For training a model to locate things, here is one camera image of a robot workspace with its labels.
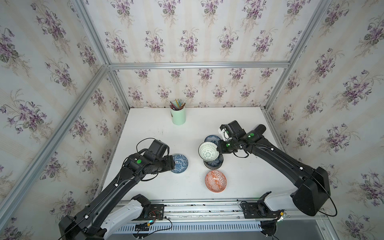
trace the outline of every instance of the black cable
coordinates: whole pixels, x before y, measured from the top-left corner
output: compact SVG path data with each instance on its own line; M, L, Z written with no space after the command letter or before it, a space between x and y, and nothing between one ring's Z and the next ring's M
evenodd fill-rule
M66 231L61 237L59 237L58 240L60 240L63 236L65 236L68 232L70 232L74 227L76 227L77 225L79 225L85 218L83 218L80 222L78 222L75 226L71 227L71 229L69 229L68 231Z
M245 156L245 157L239 157L239 158L246 158L246 157L248 157L249 156L249 154L247 153L247 155Z
M155 177L157 177L157 175L158 175L159 173L157 173L156 174L156 176L154 176L153 178L151 178L151 179L146 179L146 180L141 180L142 182L148 182L148 181L150 181L150 180L152 180L152 179L154 179Z
M156 140L156 138L148 137L148 138L141 140L139 143L141 143L142 141L147 140L147 139L155 139Z
M148 234L148 235L145 236L145 237L148 237L148 236L151 235L152 233L155 233L155 232L158 232L158 231L164 231L164 230L169 230L169 229L171 229L171 228L173 227L172 222L171 222L167 217L164 217L164 218L167 219L167 220L170 222L170 227L169 227L169 228L166 228L166 229L159 229L159 230L156 230L156 231L154 231L154 232L151 232L150 234Z

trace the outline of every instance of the pencil holder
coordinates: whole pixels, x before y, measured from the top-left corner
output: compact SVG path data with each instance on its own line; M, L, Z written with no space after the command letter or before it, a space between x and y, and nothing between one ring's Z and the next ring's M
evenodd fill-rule
M182 125L183 123L185 123L185 108L178 111L171 109L170 115L172 117L173 124Z

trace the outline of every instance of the blue patterned plate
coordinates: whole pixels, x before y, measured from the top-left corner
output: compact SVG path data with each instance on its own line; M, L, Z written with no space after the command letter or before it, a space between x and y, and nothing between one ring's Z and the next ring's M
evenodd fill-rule
M218 141L220 139L221 138L219 136L209 135L208 137L205 138L204 142L213 142L214 144L216 144L218 146Z
M188 159L182 154L174 154L173 161L175 161L175 169L171 170L173 173L182 173L188 167Z

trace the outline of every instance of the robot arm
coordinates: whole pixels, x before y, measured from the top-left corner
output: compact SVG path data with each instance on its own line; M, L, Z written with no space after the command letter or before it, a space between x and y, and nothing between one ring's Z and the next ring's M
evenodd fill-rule
M314 216L331 195L327 172L321 167L314 169L303 164L279 150L263 136L265 130L266 127L261 124L246 133L237 121L221 125L219 133L224 140L219 141L218 151L226 154L242 149L247 156L251 153L264 159L297 187L290 193L294 205L303 213ZM272 204L267 202L268 195L264 198L266 207L271 207Z
M168 151L168 154L163 157L165 151ZM154 140L149 149L142 149L130 155L126 158L126 161L124 161L116 177L87 207L78 212L74 217L67 215L60 221L59 229L63 235L63 239L102 240L102 236L104 236L107 229L101 228L101 226L108 226L105 219L122 197L133 188L133 186L139 183L145 175L158 174L174 168L175 162L173 161L173 156L169 155L168 145L159 140ZM125 216L127 216L129 213L133 217L132 220L137 218L134 216L137 214L140 215L142 209L147 207L148 203L150 204L148 199L139 196L141 195L131 200L130 204L132 208L126 208L126 211L128 210L129 212L123 212L122 209L120 209L120 214L124 213ZM113 226L109 224L112 232L116 226L117 224Z

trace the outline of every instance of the white table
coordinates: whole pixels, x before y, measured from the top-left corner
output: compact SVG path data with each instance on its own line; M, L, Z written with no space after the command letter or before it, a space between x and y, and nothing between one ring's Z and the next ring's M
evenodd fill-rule
M136 152L136 144L147 137L154 137L170 147L170 154L183 154L188 158L188 168L183 173L160 173L154 180L139 182L122 200L142 194L149 200L187 199L242 199L261 197L267 191L282 191L294 185L278 170L263 159L250 155L237 158L224 154L223 165L218 169L227 178L227 187L220 193L205 186L205 176L211 171L200 158L198 148L209 135L219 135L222 124L237 120L248 132L264 124L264 136L276 146L272 133L260 108L187 108L187 120L181 126L172 123L168 108L131 109L121 134L120 142L106 176L105 188L117 175L123 160ZM153 139L141 142L138 149L148 148Z

